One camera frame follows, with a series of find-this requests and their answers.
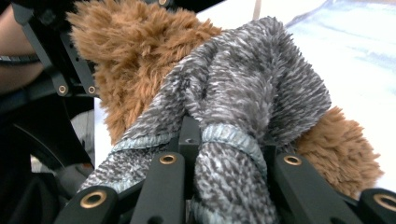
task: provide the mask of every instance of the brown plush toy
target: brown plush toy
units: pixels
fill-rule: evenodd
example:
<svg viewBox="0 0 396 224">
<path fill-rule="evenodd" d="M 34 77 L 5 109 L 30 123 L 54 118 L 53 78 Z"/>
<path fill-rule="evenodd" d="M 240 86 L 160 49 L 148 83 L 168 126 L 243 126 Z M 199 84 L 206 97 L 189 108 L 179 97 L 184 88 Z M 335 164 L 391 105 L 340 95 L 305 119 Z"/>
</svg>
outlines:
<svg viewBox="0 0 396 224">
<path fill-rule="evenodd" d="M 183 57 L 221 30 L 186 10 L 167 12 L 138 0 L 77 3 L 69 13 L 79 54 L 94 63 L 95 82 L 112 143 L 149 106 L 163 78 Z M 334 108 L 297 141 L 337 190 L 356 197 L 382 175 L 373 148 L 356 121 Z"/>
</svg>

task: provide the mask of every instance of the knitted fabric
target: knitted fabric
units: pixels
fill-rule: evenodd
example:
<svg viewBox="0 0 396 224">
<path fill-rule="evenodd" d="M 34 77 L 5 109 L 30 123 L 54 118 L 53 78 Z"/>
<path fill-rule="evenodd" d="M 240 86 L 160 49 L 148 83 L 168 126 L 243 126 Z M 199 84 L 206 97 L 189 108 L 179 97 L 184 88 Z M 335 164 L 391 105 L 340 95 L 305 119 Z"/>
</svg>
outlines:
<svg viewBox="0 0 396 224">
<path fill-rule="evenodd" d="M 155 153 L 178 136 L 184 115 L 200 123 L 192 202 L 200 223 L 277 223 L 261 154 L 271 134 L 285 151 L 314 126 L 331 101 L 283 25 L 252 21 L 213 37 L 167 75 L 159 93 L 83 189 L 117 192 L 145 178 Z"/>
</svg>

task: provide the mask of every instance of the plush fabric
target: plush fabric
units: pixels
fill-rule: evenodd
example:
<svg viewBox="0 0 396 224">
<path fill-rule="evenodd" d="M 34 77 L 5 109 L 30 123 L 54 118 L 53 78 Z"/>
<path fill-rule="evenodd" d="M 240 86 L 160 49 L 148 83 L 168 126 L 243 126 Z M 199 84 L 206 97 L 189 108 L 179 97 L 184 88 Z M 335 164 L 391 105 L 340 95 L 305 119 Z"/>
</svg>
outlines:
<svg viewBox="0 0 396 224">
<path fill-rule="evenodd" d="M 106 185 L 121 192 L 145 178 L 152 157 L 178 135 L 186 113 L 200 120 L 206 139 L 196 163 L 193 203 L 204 223 L 277 222 L 265 161 L 244 147 L 261 148 L 266 133 L 283 150 L 297 149 L 345 194 L 356 195 L 380 176 L 361 128 L 334 109 L 325 113 L 328 93 L 276 20 L 253 21 L 220 35 L 219 28 L 198 22 L 193 13 L 172 14 L 135 0 L 77 3 L 77 10 L 68 15 L 72 36 L 79 53 L 97 64 L 96 85 L 117 142 L 83 189 Z M 334 133 L 355 137 L 334 143 L 328 140 Z M 326 141 L 309 150 L 319 139 Z M 228 174 L 223 167 L 231 168 L 233 187 L 216 188 L 215 200 L 207 184 L 222 185 L 217 176 Z M 361 178 L 346 176 L 349 170 Z"/>
</svg>

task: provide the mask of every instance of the white surface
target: white surface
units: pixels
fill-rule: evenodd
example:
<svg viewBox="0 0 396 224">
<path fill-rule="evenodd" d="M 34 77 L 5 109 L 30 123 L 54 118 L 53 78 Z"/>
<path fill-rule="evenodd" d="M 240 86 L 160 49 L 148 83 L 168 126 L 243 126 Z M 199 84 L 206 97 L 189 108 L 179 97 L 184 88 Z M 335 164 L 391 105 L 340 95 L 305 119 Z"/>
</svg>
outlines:
<svg viewBox="0 0 396 224">
<path fill-rule="evenodd" d="M 255 1 L 227 0 L 198 14 L 197 17 L 201 21 L 210 19 L 216 26 L 224 29 L 236 28 L 252 20 Z M 295 16 L 311 11 L 323 2 L 323 0 L 262 0 L 261 17 L 275 16 L 286 24 Z M 380 27 L 378 24 L 387 26 L 386 24 L 395 24 L 396 21 L 384 23 L 379 20 L 379 23 L 374 23 L 372 18 L 366 18 L 367 32 L 392 31 L 389 33 L 389 42 L 394 43 L 395 45 L 391 46 L 395 47 L 395 29 Z M 346 23 L 347 29 L 355 30 L 353 22 L 348 23 L 348 18 L 340 18 L 340 20 Z M 378 181 L 378 186 L 396 191 L 396 169 L 393 162 L 393 159 L 396 158 L 396 150 L 392 141 L 396 137 L 394 134 L 396 128 L 396 118 L 394 118 L 396 114 L 396 67 L 391 70 L 393 72 L 389 73 L 379 66 L 373 66 L 362 60 L 351 62 L 351 56 L 357 55 L 350 54 L 356 52 L 347 51 L 340 45 L 323 45 L 323 42 L 315 42 L 314 39 L 306 38 L 303 35 L 294 35 L 294 39 L 305 58 L 325 79 L 331 92 L 333 104 L 342 107 L 347 118 L 354 119 L 365 127 L 365 137 L 374 146 L 375 151 L 381 153 L 382 156 L 378 161 L 386 174 Z M 364 54 L 376 53 L 379 50 L 396 52 L 396 47 L 394 49 L 379 49 L 383 46 L 374 45 L 373 41 L 367 39 L 361 41 L 363 41 L 361 44 L 369 45 L 372 48 Z M 95 101 L 96 164 L 100 164 L 111 149 L 108 132 L 103 124 L 105 114 L 99 108 L 98 101 Z"/>
</svg>

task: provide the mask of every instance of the person's arm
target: person's arm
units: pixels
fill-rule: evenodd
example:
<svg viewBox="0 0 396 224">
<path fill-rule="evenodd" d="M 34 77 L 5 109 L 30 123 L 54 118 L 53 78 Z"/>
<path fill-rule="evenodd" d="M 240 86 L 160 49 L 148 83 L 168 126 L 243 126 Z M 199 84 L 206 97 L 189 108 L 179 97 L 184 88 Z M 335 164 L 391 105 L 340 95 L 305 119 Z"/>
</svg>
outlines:
<svg viewBox="0 0 396 224">
<path fill-rule="evenodd" d="M 12 7 L 8 7 L 0 16 L 0 30 L 1 56 L 35 54 L 21 26 L 14 19 Z M 42 69 L 41 63 L 15 66 L 0 64 L 0 94 L 15 91 L 29 84 L 38 77 Z"/>
</svg>

